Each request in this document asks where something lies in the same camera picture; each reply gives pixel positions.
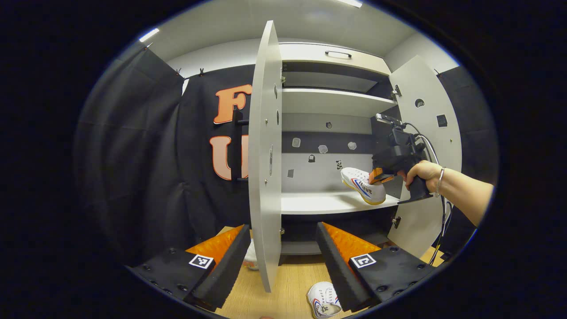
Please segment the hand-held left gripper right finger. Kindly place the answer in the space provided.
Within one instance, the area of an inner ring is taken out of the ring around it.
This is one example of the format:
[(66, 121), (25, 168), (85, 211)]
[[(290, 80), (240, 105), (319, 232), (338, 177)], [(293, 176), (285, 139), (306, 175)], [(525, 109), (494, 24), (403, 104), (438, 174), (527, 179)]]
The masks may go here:
[(357, 312), (395, 298), (434, 270), (398, 246), (379, 248), (328, 223), (317, 223), (315, 239), (345, 311)]

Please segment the white shoe cabinet door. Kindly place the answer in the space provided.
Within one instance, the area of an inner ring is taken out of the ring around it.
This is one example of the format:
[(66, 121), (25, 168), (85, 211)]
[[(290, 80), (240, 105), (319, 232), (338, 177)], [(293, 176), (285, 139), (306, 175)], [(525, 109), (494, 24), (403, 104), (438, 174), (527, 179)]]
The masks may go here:
[(282, 57), (272, 20), (257, 53), (248, 131), (252, 237), (264, 291), (272, 293), (281, 256), (282, 195)]
[[(424, 134), (435, 149), (439, 164), (461, 171), (462, 145), (459, 125), (452, 103), (436, 73), (420, 56), (399, 67), (389, 80), (399, 88), (397, 103), (401, 121), (409, 122), (406, 132)], [(388, 238), (419, 258), (434, 243), (442, 228), (440, 198), (405, 202), (398, 206), (401, 218), (392, 226)]]

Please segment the white cabinet drawer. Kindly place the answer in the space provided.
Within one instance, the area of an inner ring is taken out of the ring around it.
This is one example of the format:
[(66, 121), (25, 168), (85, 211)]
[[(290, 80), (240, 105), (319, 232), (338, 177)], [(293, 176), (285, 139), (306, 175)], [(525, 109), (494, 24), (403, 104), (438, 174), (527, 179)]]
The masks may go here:
[[(279, 43), (279, 49), (283, 61), (328, 63), (334, 66), (354, 67), (382, 75), (391, 74), (383, 58), (350, 48), (320, 43), (284, 42)], [(329, 57), (325, 55), (325, 51), (347, 52), (352, 55), (352, 59)]]

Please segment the white canvas shoe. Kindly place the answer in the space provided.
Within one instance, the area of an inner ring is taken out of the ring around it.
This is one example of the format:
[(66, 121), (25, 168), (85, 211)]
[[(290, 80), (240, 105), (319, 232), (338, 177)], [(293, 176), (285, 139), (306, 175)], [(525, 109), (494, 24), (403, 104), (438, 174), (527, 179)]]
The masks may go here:
[(329, 281), (314, 284), (306, 294), (314, 319), (328, 319), (342, 312), (342, 305)]
[(371, 184), (368, 172), (353, 167), (345, 167), (340, 173), (342, 183), (358, 192), (367, 204), (379, 205), (385, 201), (385, 187), (381, 182)]

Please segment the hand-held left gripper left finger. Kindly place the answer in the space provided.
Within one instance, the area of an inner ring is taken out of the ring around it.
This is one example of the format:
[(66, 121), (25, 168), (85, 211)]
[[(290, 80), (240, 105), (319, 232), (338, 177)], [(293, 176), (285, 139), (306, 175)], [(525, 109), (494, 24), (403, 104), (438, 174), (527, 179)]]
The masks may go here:
[(179, 301), (214, 312), (231, 293), (250, 242), (250, 226), (243, 224), (192, 248), (167, 248), (129, 270)]

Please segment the pale round plush toy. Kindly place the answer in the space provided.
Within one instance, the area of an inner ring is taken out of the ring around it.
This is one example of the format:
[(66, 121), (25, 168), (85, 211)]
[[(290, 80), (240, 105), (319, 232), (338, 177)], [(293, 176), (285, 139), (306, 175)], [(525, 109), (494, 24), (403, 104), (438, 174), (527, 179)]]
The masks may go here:
[(245, 253), (245, 257), (243, 259), (242, 265), (249, 270), (254, 270), (254, 271), (259, 270), (253, 239), (250, 240), (250, 244), (247, 248), (247, 252)]

